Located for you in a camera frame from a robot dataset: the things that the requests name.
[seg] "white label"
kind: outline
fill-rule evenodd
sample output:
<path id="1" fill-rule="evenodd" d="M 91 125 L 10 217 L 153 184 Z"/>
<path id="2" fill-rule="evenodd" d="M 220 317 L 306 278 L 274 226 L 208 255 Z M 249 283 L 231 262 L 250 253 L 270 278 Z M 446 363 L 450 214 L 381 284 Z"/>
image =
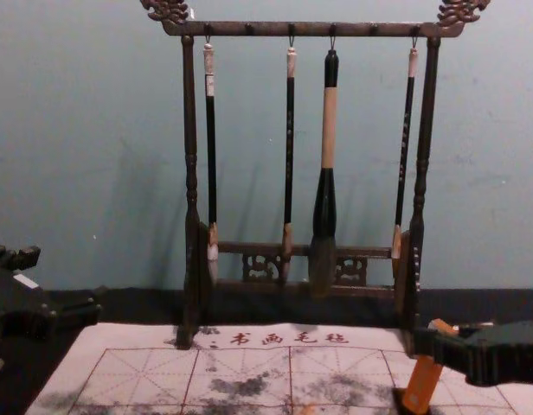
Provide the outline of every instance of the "white label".
<path id="1" fill-rule="evenodd" d="M 207 75 L 205 77 L 206 84 L 207 84 L 207 96 L 208 97 L 214 97 L 215 96 L 215 77 L 213 75 Z"/>
<path id="2" fill-rule="evenodd" d="M 28 288 L 30 288 L 31 290 L 33 290 L 34 288 L 37 288 L 39 287 L 38 284 L 36 284 L 34 281 L 32 281 L 30 278 L 28 277 L 25 277 L 24 275 L 22 274 L 16 274 L 15 276 L 13 276 L 13 278 L 18 281 L 19 283 L 21 284 L 24 284 L 26 285 Z"/>

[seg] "wooden brush rack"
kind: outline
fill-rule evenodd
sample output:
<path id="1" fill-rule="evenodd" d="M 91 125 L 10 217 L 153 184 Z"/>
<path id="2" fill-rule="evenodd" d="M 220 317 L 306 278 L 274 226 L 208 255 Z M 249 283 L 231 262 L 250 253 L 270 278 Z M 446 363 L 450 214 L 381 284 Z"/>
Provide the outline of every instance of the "wooden brush rack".
<path id="1" fill-rule="evenodd" d="M 178 36 L 183 50 L 184 148 L 188 210 L 185 220 L 186 273 L 184 280 L 183 323 L 177 332 L 177 346 L 190 348 L 193 336 L 206 316 L 210 296 L 215 290 L 307 293 L 308 283 L 286 282 L 280 276 L 284 260 L 282 244 L 219 241 L 218 252 L 240 254 L 243 279 L 213 281 L 208 268 L 209 227 L 197 212 L 196 176 L 196 99 L 194 82 L 194 38 L 196 36 L 336 36 L 336 37 L 411 37 L 427 39 L 420 132 L 416 153 L 414 211 L 409 229 L 401 233 L 398 258 L 392 247 L 339 246 L 336 249 L 336 277 L 331 296 L 383 297 L 393 299 L 405 347 L 413 354 L 411 334 L 418 326 L 418 298 L 421 280 L 423 208 L 427 189 L 427 168 L 432 138 L 433 109 L 436 93 L 438 53 L 441 40 L 461 35 L 465 25 L 479 19 L 491 0 L 442 0 L 438 22 L 198 22 L 187 21 L 188 6 L 182 0 L 140 0 L 148 16 L 161 22 L 167 35 Z M 397 205 L 402 204 L 398 195 Z M 291 256 L 307 256 L 310 247 L 294 245 Z M 392 285 L 367 285 L 369 259 L 392 261 Z"/>

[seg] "orange object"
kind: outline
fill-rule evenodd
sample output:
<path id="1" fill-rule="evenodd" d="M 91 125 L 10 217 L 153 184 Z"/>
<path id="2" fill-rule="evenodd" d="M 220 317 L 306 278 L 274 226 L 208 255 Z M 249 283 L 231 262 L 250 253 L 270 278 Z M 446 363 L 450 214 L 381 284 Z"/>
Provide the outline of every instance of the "orange object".
<path id="1" fill-rule="evenodd" d="M 457 330 L 444 321 L 432 320 L 428 327 L 448 335 L 457 335 Z M 433 362 L 431 356 L 419 356 L 413 374 L 403 394 L 402 404 L 412 413 L 423 415 L 428 412 L 430 399 L 438 385 L 443 366 Z"/>

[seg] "light blue wall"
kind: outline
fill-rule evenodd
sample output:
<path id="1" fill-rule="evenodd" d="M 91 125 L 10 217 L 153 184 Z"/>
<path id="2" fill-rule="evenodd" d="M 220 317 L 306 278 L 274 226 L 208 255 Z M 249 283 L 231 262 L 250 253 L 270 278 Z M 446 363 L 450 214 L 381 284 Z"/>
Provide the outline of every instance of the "light blue wall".
<path id="1" fill-rule="evenodd" d="M 440 2 L 191 2 L 198 19 L 433 21 Z M 287 39 L 215 39 L 222 239 L 281 238 Z M 404 222 L 412 213 L 421 64 Z M 409 40 L 337 39 L 337 242 L 389 246 Z M 311 237 L 327 39 L 296 39 L 295 240 Z M 207 220 L 202 39 L 198 208 Z M 495 0 L 444 41 L 422 284 L 533 287 L 533 0 Z M 46 288 L 180 288 L 181 47 L 138 0 L 0 2 L 0 244 L 37 244 Z M 390 283 L 388 263 L 370 282 Z M 222 259 L 235 278 L 239 261 Z M 306 276 L 296 261 L 292 279 Z"/>

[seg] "carved dragon finial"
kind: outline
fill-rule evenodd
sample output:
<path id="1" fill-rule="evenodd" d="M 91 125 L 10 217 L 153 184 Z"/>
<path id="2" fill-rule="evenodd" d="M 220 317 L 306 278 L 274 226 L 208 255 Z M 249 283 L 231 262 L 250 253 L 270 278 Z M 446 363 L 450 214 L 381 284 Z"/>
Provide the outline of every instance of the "carved dragon finial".
<path id="1" fill-rule="evenodd" d="M 147 16 L 163 24 L 183 24 L 188 18 L 188 4 L 184 0 L 139 0 L 144 9 L 153 11 Z"/>
<path id="2" fill-rule="evenodd" d="M 438 25 L 449 28 L 456 24 L 476 22 L 480 15 L 475 15 L 476 9 L 484 10 L 491 0 L 443 0 L 440 6 Z"/>

